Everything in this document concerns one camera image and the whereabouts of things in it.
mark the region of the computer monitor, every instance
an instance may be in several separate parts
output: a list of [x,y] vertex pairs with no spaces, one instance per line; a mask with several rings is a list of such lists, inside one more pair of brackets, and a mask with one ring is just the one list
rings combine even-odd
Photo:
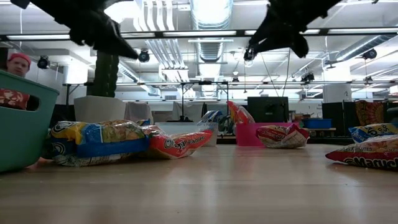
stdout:
[[257,123],[287,122],[289,99],[287,97],[248,97],[248,112]]

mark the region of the green plastic bin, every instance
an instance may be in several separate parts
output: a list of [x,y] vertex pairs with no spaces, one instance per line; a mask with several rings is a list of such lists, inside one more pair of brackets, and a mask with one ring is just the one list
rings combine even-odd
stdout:
[[40,157],[59,92],[0,70],[0,88],[39,99],[36,111],[0,107],[0,172],[34,164]]

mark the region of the pink basket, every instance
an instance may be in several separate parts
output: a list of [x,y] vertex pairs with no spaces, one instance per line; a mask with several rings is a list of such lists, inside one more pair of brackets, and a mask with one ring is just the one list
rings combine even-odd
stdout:
[[279,125],[289,127],[292,124],[298,123],[251,123],[251,124],[237,124],[236,125],[236,144],[238,146],[264,146],[263,143],[256,137],[257,128],[267,125]]

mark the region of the chip bag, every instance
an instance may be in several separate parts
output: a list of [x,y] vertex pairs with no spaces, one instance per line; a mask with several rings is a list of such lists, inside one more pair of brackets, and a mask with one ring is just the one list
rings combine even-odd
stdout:
[[348,130],[354,142],[359,143],[371,137],[398,134],[398,123],[370,124],[367,126],[349,128]]
[[253,117],[246,109],[244,109],[243,106],[237,105],[232,101],[227,101],[226,103],[229,110],[231,111],[231,119],[234,121],[235,124],[255,123]]
[[147,119],[147,120],[139,120],[139,121],[136,121],[136,123],[137,123],[139,126],[147,126],[147,125],[150,125],[150,119]]
[[326,158],[353,166],[398,170],[398,135],[369,138],[328,153]]
[[149,137],[149,148],[139,155],[151,159],[179,159],[190,156],[211,138],[211,131],[169,136],[157,126],[146,126],[143,130]]
[[220,121],[223,113],[221,111],[207,111],[205,115],[198,122],[199,132],[210,130],[211,132],[218,133],[218,122]]
[[145,151],[149,141],[132,121],[96,124],[61,121],[51,129],[53,160],[63,166],[116,162]]
[[219,122],[223,113],[221,111],[207,111],[203,117],[201,117],[199,123]]
[[309,133],[295,124],[289,127],[268,125],[257,128],[256,137],[269,148],[295,149],[307,144]]

